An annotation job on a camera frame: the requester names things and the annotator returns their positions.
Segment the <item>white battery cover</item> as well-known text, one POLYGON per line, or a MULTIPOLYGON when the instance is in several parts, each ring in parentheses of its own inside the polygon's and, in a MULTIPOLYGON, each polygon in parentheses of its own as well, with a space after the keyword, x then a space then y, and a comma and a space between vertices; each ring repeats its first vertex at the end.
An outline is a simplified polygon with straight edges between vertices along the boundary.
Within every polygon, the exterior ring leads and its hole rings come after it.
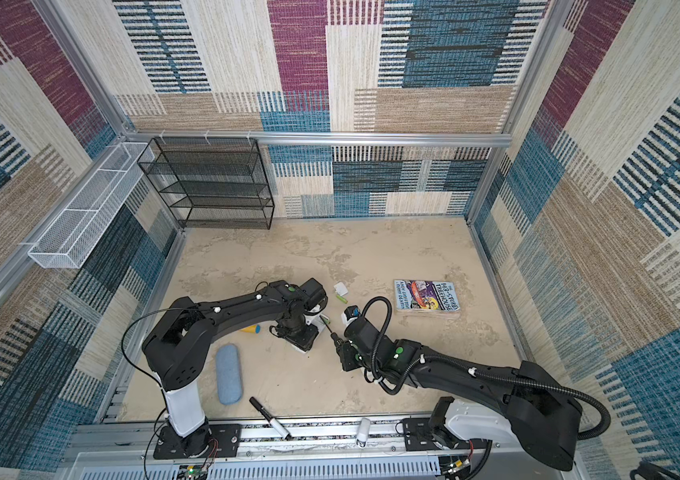
POLYGON ((335 289, 336 294, 341 296, 341 297, 345 297, 349 293, 346 285, 342 282, 335 284, 334 289, 335 289))

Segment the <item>white remote with red buttons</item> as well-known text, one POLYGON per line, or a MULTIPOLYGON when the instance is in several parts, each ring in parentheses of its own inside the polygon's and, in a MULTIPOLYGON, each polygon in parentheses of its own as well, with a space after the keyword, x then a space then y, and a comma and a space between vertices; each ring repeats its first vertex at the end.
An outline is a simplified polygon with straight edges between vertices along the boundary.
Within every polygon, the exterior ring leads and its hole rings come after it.
POLYGON ((320 314, 306 318, 306 324, 296 334, 294 346, 301 352, 308 352, 313 347, 315 340, 326 329, 320 314))

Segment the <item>black yellow screwdriver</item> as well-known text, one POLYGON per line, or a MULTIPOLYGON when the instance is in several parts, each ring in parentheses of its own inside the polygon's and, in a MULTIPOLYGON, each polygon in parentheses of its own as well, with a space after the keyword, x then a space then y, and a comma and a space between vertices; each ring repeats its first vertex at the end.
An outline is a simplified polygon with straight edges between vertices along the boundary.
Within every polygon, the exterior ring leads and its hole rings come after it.
POLYGON ((329 331, 330 338, 332 339, 335 346, 341 345, 343 340, 336 332, 332 330, 331 321, 329 320, 329 318, 323 314, 320 314, 319 317, 322 320, 323 324, 325 325, 326 329, 329 331))

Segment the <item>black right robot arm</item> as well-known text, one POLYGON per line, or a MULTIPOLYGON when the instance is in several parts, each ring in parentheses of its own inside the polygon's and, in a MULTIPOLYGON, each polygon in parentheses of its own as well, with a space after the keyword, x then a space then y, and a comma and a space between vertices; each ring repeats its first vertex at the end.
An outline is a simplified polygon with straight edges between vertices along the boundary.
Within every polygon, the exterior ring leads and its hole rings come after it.
POLYGON ((582 406, 576 392, 536 364, 492 367, 442 355, 418 342, 390 341, 369 321, 351 322, 344 339, 331 338, 345 371, 377 371, 373 380, 389 395, 404 387, 434 389, 478 403, 509 423, 523 450, 560 471, 574 466, 582 406))

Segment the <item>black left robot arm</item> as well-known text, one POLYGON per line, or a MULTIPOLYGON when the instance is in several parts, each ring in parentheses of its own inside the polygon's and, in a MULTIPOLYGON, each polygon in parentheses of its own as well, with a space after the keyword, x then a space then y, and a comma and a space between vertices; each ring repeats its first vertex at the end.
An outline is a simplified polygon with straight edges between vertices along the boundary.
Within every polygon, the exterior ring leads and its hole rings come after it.
POLYGON ((307 352, 319 335, 313 319, 327 301, 324 287, 314 278, 301 285, 277 280, 225 300, 176 299, 142 343, 142 353, 161 386, 169 415, 160 445, 176 448, 176 458, 198 458, 211 450, 213 434, 197 379, 213 343, 272 321, 278 338, 307 352))

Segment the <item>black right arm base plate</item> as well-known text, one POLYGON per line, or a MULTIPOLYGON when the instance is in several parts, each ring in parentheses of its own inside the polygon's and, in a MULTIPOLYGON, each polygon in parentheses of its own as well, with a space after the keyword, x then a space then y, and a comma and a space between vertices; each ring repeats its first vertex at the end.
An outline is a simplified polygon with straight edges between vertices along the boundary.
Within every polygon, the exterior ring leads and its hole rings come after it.
POLYGON ((405 417, 394 430, 404 439, 407 451, 484 449, 488 444, 486 439, 459 439, 444 425, 426 417, 405 417))

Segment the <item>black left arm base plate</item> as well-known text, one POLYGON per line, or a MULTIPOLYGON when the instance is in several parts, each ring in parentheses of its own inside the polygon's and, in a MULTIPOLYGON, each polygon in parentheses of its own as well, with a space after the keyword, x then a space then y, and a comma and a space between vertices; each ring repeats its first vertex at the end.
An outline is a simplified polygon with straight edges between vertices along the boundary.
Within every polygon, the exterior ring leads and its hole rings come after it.
POLYGON ((237 455, 241 424, 202 425, 187 437, 181 437, 171 425, 159 430, 154 460, 195 458, 233 458, 237 455))

